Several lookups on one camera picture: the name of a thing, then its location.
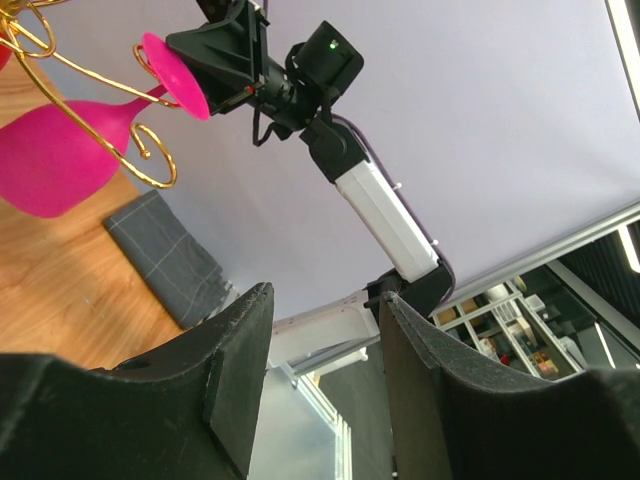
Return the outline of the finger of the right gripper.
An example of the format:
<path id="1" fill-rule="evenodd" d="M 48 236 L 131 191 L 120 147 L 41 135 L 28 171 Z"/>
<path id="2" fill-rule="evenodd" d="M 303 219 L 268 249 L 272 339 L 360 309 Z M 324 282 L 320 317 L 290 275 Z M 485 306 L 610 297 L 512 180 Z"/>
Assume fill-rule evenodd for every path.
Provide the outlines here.
<path id="1" fill-rule="evenodd" d="M 235 19 L 206 23 L 166 37 L 202 90 L 211 115 L 247 103 L 260 87 L 260 12 L 244 9 Z"/>

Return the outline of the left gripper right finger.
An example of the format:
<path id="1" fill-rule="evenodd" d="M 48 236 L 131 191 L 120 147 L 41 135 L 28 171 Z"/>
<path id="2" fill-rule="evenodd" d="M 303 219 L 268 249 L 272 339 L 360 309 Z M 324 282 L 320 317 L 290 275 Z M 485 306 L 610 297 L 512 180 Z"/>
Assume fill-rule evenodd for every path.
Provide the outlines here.
<path id="1" fill-rule="evenodd" d="M 548 381 L 483 356 L 395 294 L 380 313 L 401 478 L 638 477 L 637 370 Z"/>

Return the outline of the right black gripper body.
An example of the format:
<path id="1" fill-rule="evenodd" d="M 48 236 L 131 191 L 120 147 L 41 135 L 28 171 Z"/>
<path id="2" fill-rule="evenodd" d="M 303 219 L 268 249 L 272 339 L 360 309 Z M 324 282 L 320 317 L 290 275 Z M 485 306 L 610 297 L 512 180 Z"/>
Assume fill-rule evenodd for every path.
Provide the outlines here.
<path id="1" fill-rule="evenodd" d="M 268 55 L 265 6 L 253 1 L 211 1 L 209 22 L 221 43 L 222 78 L 209 95 L 212 114 L 226 114 L 249 104 L 266 115 L 278 115 L 293 98 L 284 67 Z"/>

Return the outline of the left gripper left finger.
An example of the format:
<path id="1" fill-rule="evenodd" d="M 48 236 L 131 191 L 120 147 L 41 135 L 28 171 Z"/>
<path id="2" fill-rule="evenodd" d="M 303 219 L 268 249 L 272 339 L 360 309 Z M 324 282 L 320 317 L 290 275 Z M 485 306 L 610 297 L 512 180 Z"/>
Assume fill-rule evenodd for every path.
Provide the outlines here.
<path id="1" fill-rule="evenodd" d="M 274 314 L 259 283 L 113 369 L 1 357 L 5 479 L 244 479 Z"/>

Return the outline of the magenta plastic goblet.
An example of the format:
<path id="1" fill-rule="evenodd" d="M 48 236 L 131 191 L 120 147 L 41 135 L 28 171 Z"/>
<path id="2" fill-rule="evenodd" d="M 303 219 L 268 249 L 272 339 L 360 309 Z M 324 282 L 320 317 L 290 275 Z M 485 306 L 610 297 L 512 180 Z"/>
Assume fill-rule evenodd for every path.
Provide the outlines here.
<path id="1" fill-rule="evenodd" d="M 137 122 L 137 115 L 171 96 L 168 105 L 198 120 L 209 117 L 205 96 L 195 77 L 159 36 L 146 32 L 134 48 L 139 64 L 158 82 L 147 93 L 125 104 L 64 101 L 42 82 L 46 105 L 16 118 L 1 129 L 1 197 L 17 209 L 42 218 L 65 214 L 102 189 L 120 168 L 144 183 L 167 189 L 175 185 L 177 167 L 155 132 Z M 167 163 L 169 177 L 156 180 L 126 158 L 135 144 L 150 157 L 144 136 L 156 145 Z"/>

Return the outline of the red plastic cup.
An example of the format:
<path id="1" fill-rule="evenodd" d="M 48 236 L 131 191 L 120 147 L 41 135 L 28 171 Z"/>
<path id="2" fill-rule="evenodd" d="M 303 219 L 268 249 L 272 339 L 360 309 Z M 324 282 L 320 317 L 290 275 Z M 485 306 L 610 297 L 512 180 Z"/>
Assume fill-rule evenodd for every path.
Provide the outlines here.
<path id="1" fill-rule="evenodd" d="M 12 56 L 12 50 L 5 45 L 0 45 L 0 70 L 3 70 Z"/>

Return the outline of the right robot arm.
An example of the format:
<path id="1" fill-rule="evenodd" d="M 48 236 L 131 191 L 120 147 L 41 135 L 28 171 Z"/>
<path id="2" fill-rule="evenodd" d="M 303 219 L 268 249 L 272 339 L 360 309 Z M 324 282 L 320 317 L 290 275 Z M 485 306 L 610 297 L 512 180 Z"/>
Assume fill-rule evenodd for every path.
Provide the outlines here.
<path id="1" fill-rule="evenodd" d="M 169 49 L 204 93 L 210 114 L 250 105 L 252 142 L 298 136 L 325 179 L 348 202 L 392 263 L 392 269 L 353 294 L 278 320 L 267 364 L 279 367 L 318 353 L 349 354 L 380 337 L 380 301 L 396 292 L 428 316 L 454 290 L 455 275 L 410 211 L 361 131 L 333 105 L 364 66 L 361 53 L 328 22 L 294 45 L 283 63 L 267 50 L 268 20 L 252 1 L 203 1 L 205 23 L 172 33 Z"/>

